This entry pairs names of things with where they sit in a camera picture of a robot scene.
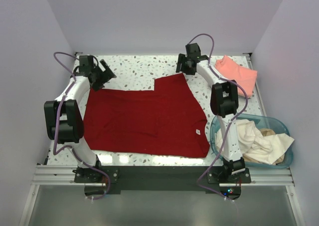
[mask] white wall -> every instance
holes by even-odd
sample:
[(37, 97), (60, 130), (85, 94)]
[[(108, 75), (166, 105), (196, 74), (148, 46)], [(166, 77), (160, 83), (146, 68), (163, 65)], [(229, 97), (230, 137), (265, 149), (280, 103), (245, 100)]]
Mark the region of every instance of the white wall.
[[(210, 33), (215, 54), (252, 52), (282, 0), (48, 0), (75, 51), (180, 53)], [(210, 40), (199, 40), (202, 50)]]
[(308, 225), (318, 225), (319, 2), (283, 0), (252, 59), (269, 116), (295, 138), (291, 167)]
[(72, 50), (47, 0), (0, 0), (0, 19), (0, 222), (15, 226), (49, 146), (43, 104), (68, 78), (52, 54)]

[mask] speckled white tabletop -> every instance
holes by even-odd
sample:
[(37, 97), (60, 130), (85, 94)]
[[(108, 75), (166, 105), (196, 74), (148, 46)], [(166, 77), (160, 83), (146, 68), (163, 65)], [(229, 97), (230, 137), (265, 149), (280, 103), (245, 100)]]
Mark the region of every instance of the speckled white tabletop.
[[(216, 60), (223, 56), (212, 56), (211, 63), (215, 64)], [(175, 74), (177, 55), (100, 55), (99, 60), (104, 59), (117, 78), (111, 79), (105, 84), (107, 89), (118, 90), (153, 90), (154, 79), (163, 76)], [(237, 64), (248, 68), (247, 59), (245, 56), (231, 56)], [(209, 141), (210, 124), (214, 118), (210, 110), (210, 93), (211, 89), (207, 82), (198, 74), (195, 76), (185, 75), (186, 81), (193, 95), (201, 105), (207, 117), (207, 125), (205, 134)], [(88, 100), (89, 91), (85, 93), (83, 99), (79, 103), (79, 108), (82, 117), (84, 117), (86, 103)], [(244, 98), (239, 97), (239, 110), (244, 106)], [(247, 114), (262, 115), (258, 98), (253, 94), (249, 99)], [(114, 153), (107, 151), (94, 151), (102, 165), (121, 165), (121, 166), (208, 166), (215, 158), (210, 149), (206, 158), (185, 158), (176, 156), (158, 156), (136, 153)], [(76, 160), (68, 150), (62, 151), (59, 155), (54, 156), (52, 151), (49, 152), (48, 165), (77, 165)], [(215, 165), (222, 165), (218, 160)]]

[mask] blue plastic basket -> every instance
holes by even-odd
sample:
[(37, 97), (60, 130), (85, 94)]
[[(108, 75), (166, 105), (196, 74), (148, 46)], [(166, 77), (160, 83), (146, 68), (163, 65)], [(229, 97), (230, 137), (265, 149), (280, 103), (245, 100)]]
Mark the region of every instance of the blue plastic basket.
[[(258, 129), (272, 129), (275, 131), (276, 134), (282, 134), (286, 133), (290, 136), (289, 131), (287, 127), (279, 120), (271, 117), (265, 117), (265, 116), (258, 116), (258, 115), (248, 115), (248, 114), (241, 114), (237, 119), (247, 119), (250, 121), (254, 121), (255, 125)], [(220, 129), (219, 121), (217, 120), (217, 117), (215, 116), (211, 126), (210, 126), (210, 146), (213, 150), (213, 152), (217, 155), (218, 150), (216, 149), (215, 145), (215, 134)], [(294, 155), (292, 151), (292, 147), (290, 146), (289, 149), (285, 153), (284, 161), (277, 165), (267, 165), (262, 163), (252, 163), (252, 162), (245, 162), (246, 166), (250, 167), (258, 167), (258, 168), (272, 168), (272, 169), (285, 169), (289, 167), (289, 165), (293, 162)]]

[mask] red t-shirt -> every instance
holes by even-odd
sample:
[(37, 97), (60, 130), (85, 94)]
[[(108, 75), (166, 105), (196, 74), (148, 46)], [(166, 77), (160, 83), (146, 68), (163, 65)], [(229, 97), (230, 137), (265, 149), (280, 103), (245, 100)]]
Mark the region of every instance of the red t-shirt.
[(155, 80), (154, 91), (91, 90), (84, 138), (92, 150), (206, 157), (206, 116), (183, 74)]

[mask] black mounting bracket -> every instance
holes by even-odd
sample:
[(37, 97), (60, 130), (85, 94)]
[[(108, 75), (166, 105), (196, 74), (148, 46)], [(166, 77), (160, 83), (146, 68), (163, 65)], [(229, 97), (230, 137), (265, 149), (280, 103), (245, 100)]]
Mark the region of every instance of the black mounting bracket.
[(59, 101), (46, 101), (44, 103), (44, 115), (46, 130), (50, 140), (54, 140), (56, 117), (66, 114), (66, 120), (60, 120), (58, 144), (65, 142), (79, 143), (84, 135), (84, 124), (76, 100), (64, 101), (61, 113), (57, 116)]
[(236, 114), (238, 108), (237, 86), (230, 82), (214, 84), (211, 88), (210, 108), (214, 115), (220, 115), (223, 118), (229, 114)]
[(208, 60), (208, 56), (201, 55), (200, 48), (197, 43), (187, 44), (185, 48), (186, 55), (178, 55), (176, 73), (183, 72), (186, 75), (194, 75), (196, 73), (197, 63), (202, 60)]
[[(111, 187), (109, 194), (120, 194), (122, 190), (146, 190), (146, 191), (205, 191), (208, 194), (213, 192), (201, 188), (196, 183), (201, 174), (207, 170), (204, 166), (99, 166), (99, 170), (107, 173), (111, 179)], [(79, 174), (78, 168), (76, 171), (75, 183), (104, 183), (102, 174), (100, 177), (89, 175), (90, 169), (87, 170), (87, 176)], [(204, 176), (200, 182), (202, 185), (213, 188), (221, 192), (220, 183), (235, 184), (239, 177), (242, 183), (250, 183), (249, 170), (246, 169), (245, 174), (237, 174), (236, 176), (222, 179), (221, 173), (224, 171), (223, 166), (214, 166), (209, 173)], [(85, 186), (85, 194), (98, 195), (103, 194), (105, 187)]]
[(75, 75), (83, 75), (89, 79), (90, 86), (93, 90), (97, 91), (104, 87), (104, 84), (112, 78), (116, 78), (116, 75), (107, 65), (105, 60), (100, 60), (100, 63), (104, 67), (104, 71), (94, 64), (94, 57), (92, 55), (79, 56), (79, 66), (74, 70)]

